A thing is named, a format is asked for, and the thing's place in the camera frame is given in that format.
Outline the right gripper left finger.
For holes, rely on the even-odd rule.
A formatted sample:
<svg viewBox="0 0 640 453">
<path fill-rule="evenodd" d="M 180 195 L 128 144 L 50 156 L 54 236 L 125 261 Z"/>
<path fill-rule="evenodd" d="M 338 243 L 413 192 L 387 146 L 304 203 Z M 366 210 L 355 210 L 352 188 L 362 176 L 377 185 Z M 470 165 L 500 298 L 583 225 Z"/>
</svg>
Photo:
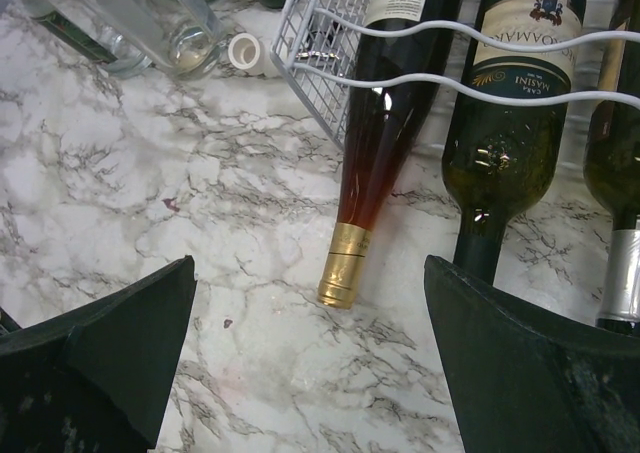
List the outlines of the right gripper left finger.
<svg viewBox="0 0 640 453">
<path fill-rule="evenodd" d="M 191 256 L 28 328 L 1 315 L 4 452 L 157 445 L 197 281 Z"/>
</svg>

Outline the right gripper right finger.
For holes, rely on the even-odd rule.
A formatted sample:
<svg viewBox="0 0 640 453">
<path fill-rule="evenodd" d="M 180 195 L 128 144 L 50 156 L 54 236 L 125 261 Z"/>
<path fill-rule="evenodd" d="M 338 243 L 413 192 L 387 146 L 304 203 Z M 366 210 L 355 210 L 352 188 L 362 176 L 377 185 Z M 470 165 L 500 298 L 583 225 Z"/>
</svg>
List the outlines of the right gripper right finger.
<svg viewBox="0 0 640 453">
<path fill-rule="evenodd" d="M 424 290 L 468 452 L 636 452 L 639 340 L 428 256 Z"/>
</svg>

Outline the clear glass wine bottle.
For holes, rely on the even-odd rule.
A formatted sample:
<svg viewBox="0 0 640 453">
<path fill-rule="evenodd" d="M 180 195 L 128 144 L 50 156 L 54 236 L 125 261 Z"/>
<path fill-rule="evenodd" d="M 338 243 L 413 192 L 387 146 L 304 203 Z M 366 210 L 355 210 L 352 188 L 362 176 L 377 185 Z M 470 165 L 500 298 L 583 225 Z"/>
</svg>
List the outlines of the clear glass wine bottle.
<svg viewBox="0 0 640 453">
<path fill-rule="evenodd" d="M 223 26 L 205 0 L 83 1 L 173 78 L 202 78 L 220 58 Z"/>
</svg>

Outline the clear bottle dark label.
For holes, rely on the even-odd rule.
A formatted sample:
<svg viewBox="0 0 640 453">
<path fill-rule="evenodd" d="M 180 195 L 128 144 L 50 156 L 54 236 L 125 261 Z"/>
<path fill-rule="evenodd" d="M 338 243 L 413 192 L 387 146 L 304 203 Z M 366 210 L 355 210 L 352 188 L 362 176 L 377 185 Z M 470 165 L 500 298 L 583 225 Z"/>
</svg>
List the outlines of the clear bottle dark label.
<svg viewBox="0 0 640 453">
<path fill-rule="evenodd" d="M 20 1 L 30 19 L 111 76 L 131 78 L 152 65 L 81 0 Z"/>
</svg>

